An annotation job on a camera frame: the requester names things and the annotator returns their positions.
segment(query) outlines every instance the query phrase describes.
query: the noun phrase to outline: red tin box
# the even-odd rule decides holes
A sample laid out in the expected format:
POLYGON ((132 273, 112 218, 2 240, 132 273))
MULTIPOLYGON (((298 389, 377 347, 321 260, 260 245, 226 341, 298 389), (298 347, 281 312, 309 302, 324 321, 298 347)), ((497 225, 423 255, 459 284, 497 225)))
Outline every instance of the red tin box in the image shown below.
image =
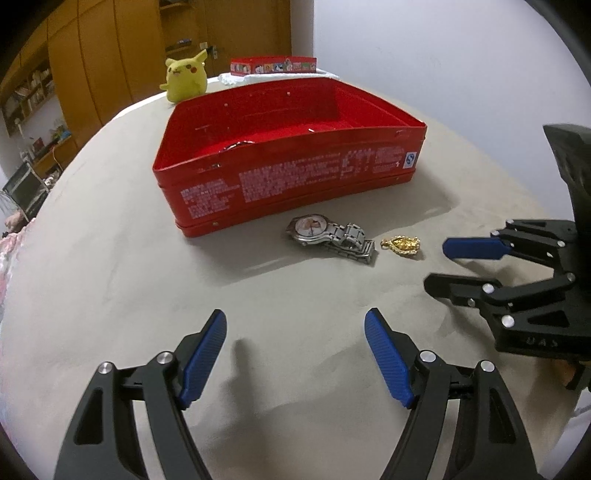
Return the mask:
POLYGON ((427 126, 327 78, 179 103, 153 171, 186 236, 409 181, 427 126))
POLYGON ((241 77, 251 73, 316 73, 316 58, 251 57, 232 59, 230 73, 241 77))

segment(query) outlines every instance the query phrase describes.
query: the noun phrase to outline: round table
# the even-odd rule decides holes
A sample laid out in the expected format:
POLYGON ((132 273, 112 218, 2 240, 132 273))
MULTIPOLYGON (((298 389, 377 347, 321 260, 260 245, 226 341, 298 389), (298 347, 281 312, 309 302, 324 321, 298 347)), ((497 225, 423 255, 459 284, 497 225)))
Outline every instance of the round table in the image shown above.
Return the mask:
MULTIPOLYGON (((219 85, 210 85, 212 89, 219 85)), ((108 123, 53 189, 20 251, 5 302, 1 389, 6 429, 41 480, 50 479, 78 401, 100 362, 141 365, 199 331, 215 308, 228 337, 202 398, 185 412, 214 479, 324 480, 381 476, 408 410, 393 400, 363 333, 378 307, 394 330, 448 363, 483 358, 500 370, 538 466, 576 402, 548 361, 497 353, 477 311, 423 290, 430 272, 538 280, 544 267, 506 258, 452 262, 448 236, 488 235, 505 218, 543 218, 530 194, 444 125, 427 139, 413 180, 187 239, 151 171, 173 107, 160 97, 108 123), (374 266, 302 248, 291 218, 319 212, 378 241, 421 238, 422 254, 380 251, 374 266)), ((162 478, 145 406, 138 434, 162 478)), ((430 478, 453 438, 450 402, 430 478)))

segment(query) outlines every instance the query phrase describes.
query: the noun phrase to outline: blue gripper pad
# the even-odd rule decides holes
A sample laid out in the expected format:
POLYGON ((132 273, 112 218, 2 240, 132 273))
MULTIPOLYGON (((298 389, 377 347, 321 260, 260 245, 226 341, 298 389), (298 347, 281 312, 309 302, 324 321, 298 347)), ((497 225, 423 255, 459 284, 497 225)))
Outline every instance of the blue gripper pad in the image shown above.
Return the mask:
POLYGON ((205 383, 217 360, 228 331, 226 316, 216 310, 207 321, 201 333, 201 340, 190 357, 183 372, 183 388, 178 395, 182 409, 201 397, 205 383))
POLYGON ((365 336, 390 394, 404 407, 410 408, 415 396, 410 388, 408 367, 386 330, 389 327, 384 323, 379 311, 371 309, 365 315, 365 336))
POLYGON ((483 260, 500 260, 511 253, 511 247, 505 245, 500 238, 456 238, 451 237, 443 242, 443 254, 447 258, 481 258, 483 260))

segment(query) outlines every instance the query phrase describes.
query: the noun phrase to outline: gold pendant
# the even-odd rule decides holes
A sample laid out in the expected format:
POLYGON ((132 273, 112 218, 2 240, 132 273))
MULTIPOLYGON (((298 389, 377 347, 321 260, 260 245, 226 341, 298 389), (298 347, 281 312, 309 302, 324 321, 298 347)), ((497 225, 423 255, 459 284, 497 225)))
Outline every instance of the gold pendant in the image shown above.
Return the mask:
POLYGON ((416 236, 404 236, 398 235, 394 238, 383 239, 380 242, 380 246, 383 250, 390 249, 392 252, 405 257, 416 255, 421 249, 421 241, 416 236))

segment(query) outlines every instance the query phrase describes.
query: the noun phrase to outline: stuffed animal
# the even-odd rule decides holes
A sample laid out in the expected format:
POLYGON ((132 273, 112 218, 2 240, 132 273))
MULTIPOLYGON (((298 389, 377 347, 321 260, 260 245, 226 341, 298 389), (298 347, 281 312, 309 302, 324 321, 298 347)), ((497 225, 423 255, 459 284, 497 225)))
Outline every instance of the stuffed animal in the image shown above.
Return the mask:
POLYGON ((166 83, 160 85, 166 90, 166 98, 172 103, 179 103, 203 95, 207 90, 205 59, 207 50, 202 50, 195 58, 173 60, 166 59, 166 83))

